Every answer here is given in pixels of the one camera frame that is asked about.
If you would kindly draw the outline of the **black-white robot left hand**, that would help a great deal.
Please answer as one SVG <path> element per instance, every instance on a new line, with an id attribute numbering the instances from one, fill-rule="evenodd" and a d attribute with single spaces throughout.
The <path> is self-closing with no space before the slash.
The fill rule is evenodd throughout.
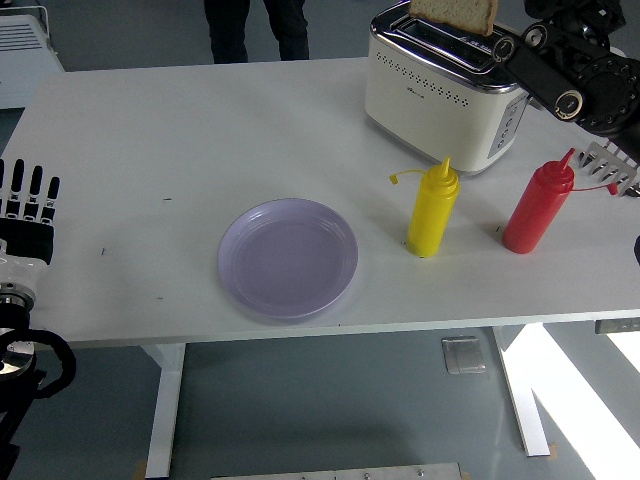
<path id="1" fill-rule="evenodd" d="M 1 165 L 1 293 L 33 299 L 51 264 L 60 178 L 18 159 Z"/>

